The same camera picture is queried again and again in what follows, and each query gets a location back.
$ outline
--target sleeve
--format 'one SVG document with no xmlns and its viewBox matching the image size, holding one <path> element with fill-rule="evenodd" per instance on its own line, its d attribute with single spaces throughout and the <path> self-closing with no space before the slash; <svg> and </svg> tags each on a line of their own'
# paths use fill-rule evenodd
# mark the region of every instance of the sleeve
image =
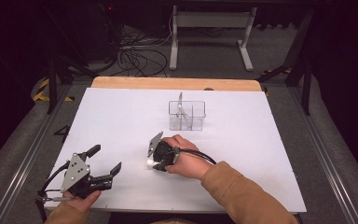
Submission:
<svg viewBox="0 0 358 224">
<path fill-rule="evenodd" d="M 86 224 L 88 213 L 77 211 L 67 203 L 60 203 L 48 216 L 45 224 Z"/>
<path fill-rule="evenodd" d="M 297 223 L 275 198 L 224 161 L 204 175 L 201 185 L 225 207 L 235 223 Z"/>
</svg>

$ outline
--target dark floor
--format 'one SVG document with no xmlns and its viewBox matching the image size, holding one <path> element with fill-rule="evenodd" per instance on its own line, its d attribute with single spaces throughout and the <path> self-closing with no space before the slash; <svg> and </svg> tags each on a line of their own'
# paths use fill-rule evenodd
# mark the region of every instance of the dark floor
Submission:
<svg viewBox="0 0 358 224">
<path fill-rule="evenodd" d="M 177 69 L 166 69 L 166 76 L 255 79 L 262 71 L 282 64 L 295 34 L 296 30 L 291 27 L 264 31 L 255 28 L 247 48 L 255 70 L 246 72 L 236 47 L 241 30 L 224 31 L 215 38 L 186 31 L 180 37 Z M 169 43 L 151 49 L 170 58 Z M 157 54 L 144 54 L 163 62 Z M 152 73 L 156 69 L 156 65 L 149 64 L 145 71 Z M 120 70 L 115 65 L 101 75 L 109 76 L 117 71 Z M 304 223 L 358 223 L 358 164 L 328 115 L 317 80 L 312 80 L 311 116 L 307 117 L 298 107 L 301 85 L 286 88 L 285 77 L 279 75 L 263 86 L 268 87 L 268 102 L 289 160 L 299 176 L 298 185 L 308 209 L 301 214 L 302 220 Z M 34 196 L 53 169 L 62 147 L 62 137 L 54 133 L 71 125 L 91 81 L 90 77 L 75 77 L 72 86 L 60 86 L 61 94 L 74 96 L 75 100 L 62 102 L 50 116 L 46 114 L 48 102 L 36 102 L 7 140 L 0 152 L 0 203 L 3 202 L 0 223 L 40 223 Z M 34 159 L 27 163 L 24 158 L 30 158 L 31 152 Z M 14 182 L 11 184 L 13 177 L 22 181 L 16 188 Z M 108 223 L 109 218 L 108 213 L 92 211 L 89 223 Z"/>
</svg>

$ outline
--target white tabletop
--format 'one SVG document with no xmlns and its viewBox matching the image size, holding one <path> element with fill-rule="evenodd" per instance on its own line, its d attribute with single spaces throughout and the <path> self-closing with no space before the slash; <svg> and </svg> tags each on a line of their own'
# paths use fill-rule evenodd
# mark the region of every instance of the white tabletop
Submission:
<svg viewBox="0 0 358 224">
<path fill-rule="evenodd" d="M 170 131 L 168 103 L 204 101 L 202 131 Z M 157 133 L 181 134 L 215 161 L 227 161 L 275 197 L 289 212 L 306 212 L 269 103 L 262 91 L 179 91 L 88 88 L 52 172 L 73 153 L 100 144 L 86 160 L 91 175 L 107 175 L 122 161 L 113 187 L 92 206 L 104 211 L 224 212 L 199 180 L 146 167 L 149 141 Z M 59 189 L 63 173 L 48 189 Z M 61 196 L 50 192 L 49 197 Z M 58 203 L 47 202 L 46 208 Z"/>
</svg>

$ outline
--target human arm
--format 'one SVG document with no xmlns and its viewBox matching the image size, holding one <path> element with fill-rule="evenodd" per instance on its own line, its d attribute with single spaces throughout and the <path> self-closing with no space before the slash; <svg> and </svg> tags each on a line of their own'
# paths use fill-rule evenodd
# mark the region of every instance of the human arm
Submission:
<svg viewBox="0 0 358 224">
<path fill-rule="evenodd" d="M 162 140 L 171 147 L 197 149 L 180 135 Z M 236 223 L 296 223 L 275 198 L 224 161 L 211 165 L 204 159 L 181 153 L 176 164 L 166 169 L 172 174 L 199 179 Z"/>
<path fill-rule="evenodd" d="M 85 224 L 90 207 L 97 201 L 100 195 L 101 192 L 96 190 L 85 199 L 75 198 L 60 203 L 48 216 L 45 224 Z M 65 198 L 74 197 L 68 191 L 64 192 L 62 196 Z"/>
</svg>

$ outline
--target cable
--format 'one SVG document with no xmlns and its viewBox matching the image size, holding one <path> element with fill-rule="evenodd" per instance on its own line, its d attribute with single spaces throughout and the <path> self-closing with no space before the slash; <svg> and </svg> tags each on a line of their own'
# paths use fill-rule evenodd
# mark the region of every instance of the cable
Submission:
<svg viewBox="0 0 358 224">
<path fill-rule="evenodd" d="M 205 159 L 206 161 L 209 161 L 210 163 L 212 163 L 213 165 L 216 164 L 216 161 L 214 161 L 211 157 L 209 157 L 208 155 L 206 155 L 205 153 L 202 153 L 198 150 L 195 150 L 195 149 L 189 149 L 189 148 L 185 148 L 185 149 L 181 149 L 179 148 L 179 151 L 181 152 L 186 152 L 186 153 L 190 153 L 190 154 L 193 154 L 193 155 L 196 155 L 198 157 L 201 157 L 203 159 Z"/>
<path fill-rule="evenodd" d="M 293 214 L 293 216 L 297 219 L 299 224 L 303 224 L 302 218 L 299 213 Z"/>
<path fill-rule="evenodd" d="M 163 45 L 165 42 L 170 42 L 170 43 L 172 43 L 171 41 L 168 40 L 168 39 L 172 36 L 171 20 L 172 20 L 172 14 L 171 14 L 170 19 L 169 19 L 169 21 L 168 21 L 168 26 L 169 26 L 169 28 L 170 28 L 170 34 L 169 34 L 169 35 L 167 36 L 167 38 L 165 38 L 163 41 L 161 41 L 162 38 L 160 37 L 160 38 L 157 38 L 157 39 L 156 39 L 154 42 L 152 42 L 152 43 L 142 44 L 142 45 L 134 45 L 134 44 L 136 44 L 136 43 L 140 43 L 140 42 L 145 42 L 145 41 L 152 40 L 152 39 L 143 39 L 143 38 L 141 38 L 141 39 L 137 39 L 136 41 L 132 41 L 131 44 L 127 43 L 127 44 L 129 44 L 128 46 L 122 45 L 122 48 L 126 48 L 126 47 L 136 47 L 136 48 L 141 48 L 141 47 L 154 47 L 154 46 L 161 46 L 161 45 Z"/>
<path fill-rule="evenodd" d="M 56 177 L 57 174 L 59 174 L 61 171 L 68 169 L 69 167 L 69 161 L 67 161 L 62 167 L 60 167 L 56 172 L 54 172 L 54 174 L 48 178 L 48 180 L 46 181 L 46 183 L 43 185 L 43 188 L 41 190 L 39 190 L 36 194 L 36 199 L 42 203 L 46 202 L 46 201 L 51 201 L 52 199 L 48 198 L 46 192 L 48 191 L 54 191 L 55 189 L 50 189 L 50 190 L 46 190 L 46 188 L 48 187 L 48 185 L 50 184 L 51 180 L 54 179 L 54 177 Z"/>
<path fill-rule="evenodd" d="M 114 33 L 115 31 L 115 26 L 112 24 L 112 22 L 110 20 L 108 20 L 106 18 L 106 12 L 104 10 L 104 7 L 102 4 L 99 4 L 100 8 L 101 8 L 101 14 L 102 14 L 102 18 L 103 18 L 103 23 L 105 25 L 105 28 L 106 28 L 106 33 L 109 37 L 109 39 L 111 40 L 110 41 L 110 44 L 112 45 L 112 53 L 115 53 L 115 49 L 118 48 L 118 44 L 116 41 L 112 41 L 112 38 L 110 38 L 111 34 Z M 67 43 L 71 46 L 71 48 L 74 50 L 74 52 L 76 53 L 76 55 L 84 60 L 84 61 L 87 61 L 86 58 L 83 57 L 83 55 L 77 50 L 77 48 L 72 44 L 72 41 L 70 41 L 70 38 L 67 36 L 67 34 L 63 31 L 63 29 L 61 28 L 61 26 L 58 24 L 58 22 L 54 19 L 53 15 L 50 13 L 50 11 L 44 7 L 44 10 L 48 13 L 49 17 L 51 18 L 51 20 L 54 22 L 54 24 L 57 26 L 57 28 L 59 29 L 59 31 L 61 32 L 62 36 L 67 40 Z M 109 69 L 110 67 L 112 67 L 116 62 L 116 55 L 113 55 L 113 59 L 110 61 L 110 63 L 108 63 L 107 65 L 104 65 L 100 68 L 97 68 L 97 69 L 89 69 L 91 72 L 93 73 L 101 73 L 103 71 L 106 71 L 107 69 Z M 75 69 L 74 67 L 72 67 L 71 71 L 72 71 L 72 74 L 75 75 L 75 76 L 78 76 L 78 77 L 81 77 L 81 76 L 86 76 L 84 75 L 84 73 L 82 72 L 79 72 L 77 69 Z"/>
<path fill-rule="evenodd" d="M 163 58 L 164 62 L 163 62 L 163 64 L 158 63 L 154 60 L 151 60 L 150 58 L 145 57 L 140 52 L 154 52 L 154 53 L 160 55 Z M 148 65 L 149 62 L 156 64 L 157 66 L 160 67 L 160 69 L 156 72 L 151 72 L 148 74 L 145 73 L 143 71 L 143 69 L 146 68 L 146 66 Z M 131 47 L 128 49 L 120 48 L 119 54 L 118 54 L 118 59 L 117 59 L 117 65 L 123 71 L 111 74 L 110 76 L 113 76 L 113 75 L 116 75 L 119 73 L 123 73 L 123 72 L 127 72 L 127 75 L 129 76 L 130 70 L 137 70 L 137 73 L 135 74 L 136 77 L 138 76 L 138 74 L 141 74 L 141 77 L 150 77 L 150 76 L 160 74 L 161 72 L 163 72 L 164 76 L 166 77 L 167 74 L 165 73 L 165 68 L 168 65 L 168 59 L 163 53 L 161 53 L 157 50 L 154 50 L 154 49 L 136 49 L 134 47 Z"/>
</svg>

